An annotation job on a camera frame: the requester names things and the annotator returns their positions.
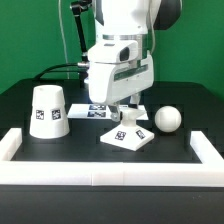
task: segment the upside-down cup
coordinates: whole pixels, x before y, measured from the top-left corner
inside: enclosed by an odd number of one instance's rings
[[[52,139],[69,133],[63,89],[56,85],[41,85],[33,89],[30,135]]]

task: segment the black table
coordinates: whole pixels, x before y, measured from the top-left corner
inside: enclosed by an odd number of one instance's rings
[[[23,144],[16,161],[200,163],[189,140],[200,130],[224,155],[224,103],[202,85],[155,82],[142,93],[148,121],[138,121],[155,139],[132,152],[101,143],[117,124],[111,120],[70,119],[70,133],[40,140],[29,135],[32,91],[37,85],[63,87],[66,111],[72,103],[91,103],[79,80],[21,80],[0,96],[0,136],[22,128]],[[156,111],[175,106],[182,115],[174,133],[160,132]],[[0,186],[1,223],[223,223],[223,188]]]

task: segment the green wall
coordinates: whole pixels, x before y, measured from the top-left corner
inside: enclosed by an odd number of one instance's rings
[[[69,62],[77,62],[80,50],[70,2],[62,0],[62,13]],[[156,80],[201,83],[224,99],[223,9],[223,0],[183,0],[183,12],[175,26],[156,31]],[[83,20],[91,46],[92,13],[83,15]],[[57,0],[0,1],[0,32],[0,92],[65,62]]]

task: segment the white border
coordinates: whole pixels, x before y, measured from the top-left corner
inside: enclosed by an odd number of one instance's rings
[[[0,162],[0,184],[224,187],[224,162],[202,132],[191,133],[202,164]]]

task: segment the white ball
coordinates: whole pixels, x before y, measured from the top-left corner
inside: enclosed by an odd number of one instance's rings
[[[155,116],[156,126],[163,132],[173,132],[181,124],[180,112],[171,106],[161,107]]]

